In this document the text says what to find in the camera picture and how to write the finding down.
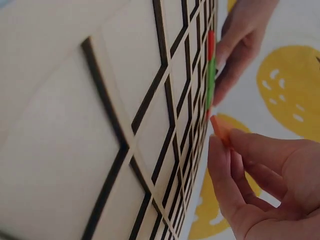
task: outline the yellow fruit print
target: yellow fruit print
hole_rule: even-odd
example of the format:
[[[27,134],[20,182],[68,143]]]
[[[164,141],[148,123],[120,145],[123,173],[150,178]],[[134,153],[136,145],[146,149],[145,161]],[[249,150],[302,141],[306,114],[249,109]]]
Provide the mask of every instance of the yellow fruit print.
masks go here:
[[[320,51],[302,45],[278,48],[264,59],[256,81],[278,122],[320,142]]]
[[[228,0],[228,5],[227,5],[228,13],[230,13],[230,11],[233,8],[233,6],[235,5],[235,3],[236,3],[236,0]]]
[[[244,124],[231,116],[218,114],[218,117],[227,123],[230,123],[237,129],[241,129],[247,133],[250,132],[250,130]],[[261,193],[259,186],[248,174],[246,174],[246,178],[254,193],[259,196]],[[214,187],[207,169],[205,171],[199,202],[195,210],[195,218],[191,226],[188,239],[200,240],[209,238],[225,231],[227,228],[229,228],[229,224],[227,223],[226,219],[223,218],[220,212]]]

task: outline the puzzle board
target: puzzle board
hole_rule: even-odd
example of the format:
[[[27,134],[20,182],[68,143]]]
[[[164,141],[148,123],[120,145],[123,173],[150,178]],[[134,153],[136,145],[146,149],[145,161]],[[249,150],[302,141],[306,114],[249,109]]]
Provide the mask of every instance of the puzzle board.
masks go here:
[[[179,239],[207,128],[215,1],[0,11],[0,239]]]

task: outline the green piece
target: green piece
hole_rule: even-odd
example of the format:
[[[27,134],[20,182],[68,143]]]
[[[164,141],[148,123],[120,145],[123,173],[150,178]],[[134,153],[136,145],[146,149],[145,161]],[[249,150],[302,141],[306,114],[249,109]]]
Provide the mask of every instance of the green piece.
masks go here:
[[[208,63],[207,69],[207,94],[206,94],[206,109],[210,108],[214,91],[215,91],[215,78],[216,78],[216,60],[213,58]]]

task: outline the hand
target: hand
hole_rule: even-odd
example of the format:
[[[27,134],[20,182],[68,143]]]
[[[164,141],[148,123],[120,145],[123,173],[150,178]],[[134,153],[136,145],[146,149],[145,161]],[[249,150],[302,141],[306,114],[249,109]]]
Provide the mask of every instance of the hand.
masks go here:
[[[279,0],[238,0],[221,31],[216,46],[217,67],[225,63],[214,90],[213,105],[227,92],[259,53],[269,19]]]
[[[233,129],[234,150],[211,136],[208,170],[222,215],[238,240],[320,237],[320,144],[280,140]],[[255,196],[245,170],[277,198],[273,207]]]

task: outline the red piece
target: red piece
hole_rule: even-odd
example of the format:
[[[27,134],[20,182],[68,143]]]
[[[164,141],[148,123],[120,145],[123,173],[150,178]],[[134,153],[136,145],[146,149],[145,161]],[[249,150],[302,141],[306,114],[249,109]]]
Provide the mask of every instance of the red piece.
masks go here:
[[[209,30],[208,32],[208,61],[210,61],[214,56],[215,51],[215,32],[213,30]]]
[[[226,147],[231,147],[229,134],[231,129],[234,127],[230,125],[229,123],[223,121],[222,119],[218,118],[217,116],[213,115],[210,118],[211,124],[213,126],[213,130],[216,136],[221,139],[223,144]]]

